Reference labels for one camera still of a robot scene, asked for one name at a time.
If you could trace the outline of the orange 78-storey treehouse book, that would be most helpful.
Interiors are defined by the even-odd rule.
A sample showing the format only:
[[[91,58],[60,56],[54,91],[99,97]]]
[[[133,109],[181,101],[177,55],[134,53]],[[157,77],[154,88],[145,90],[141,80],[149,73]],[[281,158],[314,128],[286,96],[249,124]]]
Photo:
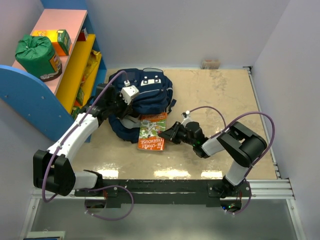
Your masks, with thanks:
[[[166,130],[167,116],[166,112],[141,116],[137,143],[139,150],[162,152],[165,149],[165,140],[158,133]]]

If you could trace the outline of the navy blue school backpack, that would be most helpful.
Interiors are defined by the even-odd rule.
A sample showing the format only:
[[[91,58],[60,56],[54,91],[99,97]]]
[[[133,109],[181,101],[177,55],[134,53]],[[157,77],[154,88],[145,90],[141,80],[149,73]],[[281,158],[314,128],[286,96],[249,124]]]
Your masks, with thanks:
[[[140,133],[140,118],[143,115],[170,113],[175,106],[173,98],[173,83],[159,68],[124,69],[127,75],[118,76],[112,85],[119,92],[128,80],[131,86],[139,90],[139,95],[133,100],[132,113],[119,119],[114,114],[108,117],[111,129],[120,139],[137,143]]]

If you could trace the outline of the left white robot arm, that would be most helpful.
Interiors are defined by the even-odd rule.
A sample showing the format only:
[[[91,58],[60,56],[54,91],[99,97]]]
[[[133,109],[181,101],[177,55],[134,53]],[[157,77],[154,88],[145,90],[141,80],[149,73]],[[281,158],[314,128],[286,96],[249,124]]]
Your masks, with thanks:
[[[33,185],[43,193],[67,196],[73,190],[86,189],[99,196],[104,184],[98,173],[89,170],[74,172],[72,161],[89,136],[110,116],[119,119],[132,112],[133,100],[139,95],[134,85],[125,85],[119,92],[110,83],[102,83],[76,120],[62,137],[47,150],[33,155]]]

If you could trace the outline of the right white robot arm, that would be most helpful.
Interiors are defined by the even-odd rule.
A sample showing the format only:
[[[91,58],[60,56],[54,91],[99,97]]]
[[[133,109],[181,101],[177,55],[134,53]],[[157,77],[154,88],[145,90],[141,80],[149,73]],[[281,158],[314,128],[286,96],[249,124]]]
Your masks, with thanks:
[[[204,159],[226,151],[233,162],[221,183],[214,189],[221,195],[230,197],[241,190],[240,185],[249,168],[267,149],[267,143],[260,135],[238,121],[233,123],[226,132],[213,138],[206,137],[196,121],[186,124],[176,122],[169,129],[159,131],[157,134],[176,145],[181,142],[191,145],[195,154]]]

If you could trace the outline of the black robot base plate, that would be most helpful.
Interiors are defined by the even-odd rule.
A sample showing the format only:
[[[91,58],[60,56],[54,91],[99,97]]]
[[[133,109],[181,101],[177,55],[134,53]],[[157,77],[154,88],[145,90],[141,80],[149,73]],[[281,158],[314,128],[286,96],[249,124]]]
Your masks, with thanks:
[[[220,207],[252,195],[247,182],[233,187],[222,179],[103,179],[98,183],[104,190],[77,190],[76,197],[84,197],[92,205],[101,199],[107,208],[120,208],[124,204],[143,205],[204,205]]]

